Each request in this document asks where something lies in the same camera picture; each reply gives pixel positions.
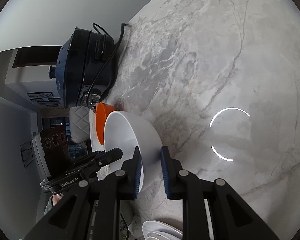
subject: gray marble surface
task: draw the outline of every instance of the gray marble surface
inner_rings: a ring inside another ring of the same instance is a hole
[[[300,227],[300,12],[291,0],[152,0],[125,29],[105,103],[150,121],[201,179],[224,178],[281,240]],[[213,122],[213,116],[227,110]],[[211,149],[232,162],[219,158]],[[162,175],[135,201],[182,229]]]

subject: diamond-quilted upholstery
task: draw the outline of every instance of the diamond-quilted upholstery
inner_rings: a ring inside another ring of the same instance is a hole
[[[89,108],[84,106],[69,109],[70,133],[74,143],[90,139]]]

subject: gray wall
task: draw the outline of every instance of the gray wall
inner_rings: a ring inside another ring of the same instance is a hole
[[[20,239],[35,224],[40,198],[36,160],[25,169],[20,144],[31,140],[29,113],[0,103],[0,227]]]
[[[0,51],[39,45],[63,45],[74,28],[101,25],[117,38],[151,0],[10,0],[0,13]]]
[[[31,102],[28,102],[4,84],[12,54],[13,50],[6,50],[0,53],[0,97],[12,102],[10,105],[15,104],[20,106],[20,109],[23,108],[30,111],[38,111],[38,107]]]

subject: power cord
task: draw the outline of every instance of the power cord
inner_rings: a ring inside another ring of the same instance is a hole
[[[104,63],[104,65],[101,67],[101,69],[99,70],[99,72],[97,73],[96,77],[94,78],[90,88],[89,88],[89,91],[87,93],[87,106],[91,109],[92,107],[90,106],[90,101],[89,101],[89,97],[90,97],[90,94],[91,94],[91,91],[92,91],[92,88],[94,87],[94,84],[96,83],[97,81],[97,78],[98,76],[100,75],[100,73],[103,71],[103,69],[106,67],[106,65],[112,60],[112,58],[114,57],[114,55],[116,54],[120,44],[121,44],[121,41],[122,41],[122,38],[123,38],[123,34],[124,34],[124,27],[126,26],[127,24],[126,23],[122,23],[121,24],[121,33],[120,33],[120,37],[119,37],[119,40],[117,42],[117,44],[115,45],[115,48],[114,48],[114,51],[112,52],[112,54],[110,55],[109,59],[106,61],[106,63]],[[98,24],[94,23],[93,25],[93,28],[98,32],[100,33],[95,26],[98,26],[106,35],[109,36],[109,34],[102,28],[100,27]]]
[[[96,30],[97,33],[101,34],[100,31],[96,28],[96,26],[99,27],[106,35],[110,36],[110,35],[104,30],[104,28],[102,28],[100,25],[98,25],[98,24],[96,24],[96,23],[93,23],[93,24],[92,24],[92,27]]]
[[[120,213],[120,216],[121,216],[121,219],[122,219],[124,225],[126,226],[126,229],[127,229],[127,237],[126,237],[126,240],[128,240],[128,239],[129,239],[129,229],[128,229],[128,225],[127,225],[126,221],[124,220],[123,215],[122,215],[121,213]]]

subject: window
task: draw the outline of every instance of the window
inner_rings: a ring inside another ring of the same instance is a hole
[[[42,118],[42,128],[49,129],[58,125],[66,125],[66,136],[68,142],[72,141],[70,134],[69,117],[53,117],[53,118]],[[91,153],[91,144],[89,142],[83,142],[80,144],[69,144],[68,145],[69,155],[71,158],[78,158],[80,156]]]

